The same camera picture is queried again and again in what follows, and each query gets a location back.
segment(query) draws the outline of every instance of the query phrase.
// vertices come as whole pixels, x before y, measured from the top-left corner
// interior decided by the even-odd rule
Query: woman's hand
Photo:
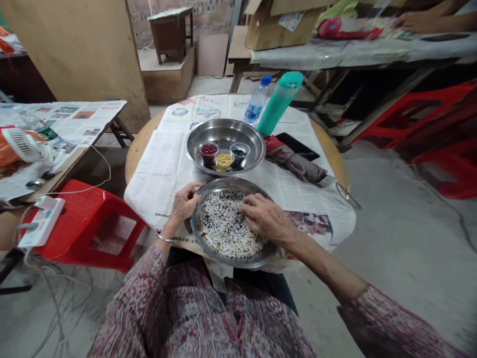
[[[185,219],[192,215],[201,198],[200,194],[194,196],[196,192],[194,188],[201,187],[202,185],[199,182],[190,183],[184,189],[177,192],[169,220],[182,224]]]
[[[441,18],[429,11],[406,12],[397,18],[394,26],[415,33],[439,32]]]
[[[261,194],[246,196],[238,211],[255,233],[287,250],[300,235],[283,209]]]

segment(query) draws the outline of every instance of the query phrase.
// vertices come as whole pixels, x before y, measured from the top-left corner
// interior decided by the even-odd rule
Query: red beans in cup
[[[200,149],[200,151],[205,155],[213,155],[217,152],[217,147],[212,144],[206,144]]]

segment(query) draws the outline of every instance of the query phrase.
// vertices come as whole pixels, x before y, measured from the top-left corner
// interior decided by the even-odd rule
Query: stainless steel bowl
[[[233,143],[242,142],[250,147],[250,153],[233,172],[220,173],[202,165],[200,146],[212,142],[221,149],[229,149]],[[248,172],[259,165],[267,152],[265,141],[252,126],[235,119],[211,119],[194,127],[186,138],[186,154],[196,167],[217,177],[232,177]]]
[[[219,255],[212,251],[212,248],[209,246],[207,242],[205,242],[200,236],[200,209],[204,204],[205,199],[212,193],[222,190],[230,190],[230,191],[238,191],[245,195],[260,193],[267,199],[272,200],[272,198],[263,191],[259,186],[255,185],[252,182],[249,182],[245,179],[240,178],[219,178],[211,181],[208,184],[205,184],[199,190],[197,190],[197,194],[201,194],[202,198],[199,204],[195,207],[194,212],[192,213],[192,217],[190,219],[190,226],[192,228],[192,232],[196,240],[199,242],[200,246],[204,249],[204,251],[212,257],[214,260],[226,264],[229,266],[237,267],[239,269],[254,269],[260,267],[270,261],[277,252],[277,246],[268,241],[263,250],[256,253],[255,255],[248,257],[246,259],[231,259],[222,255]]]

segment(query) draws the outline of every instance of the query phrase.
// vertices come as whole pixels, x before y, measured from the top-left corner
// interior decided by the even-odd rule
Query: brick wall
[[[151,27],[148,17],[151,16],[148,0],[128,0],[131,23],[133,26],[136,46],[141,49],[148,46],[153,41]],[[203,35],[229,33],[232,13],[234,11],[234,0],[151,0],[153,14],[168,10],[193,6],[194,17],[194,38]],[[186,20],[187,33],[189,31],[189,21]]]

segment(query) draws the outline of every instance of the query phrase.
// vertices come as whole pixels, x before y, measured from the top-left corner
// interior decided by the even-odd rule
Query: green water bottle
[[[277,87],[270,97],[267,107],[258,123],[257,131],[263,135],[271,135],[278,121],[290,105],[303,82],[300,72],[287,72],[278,81]]]

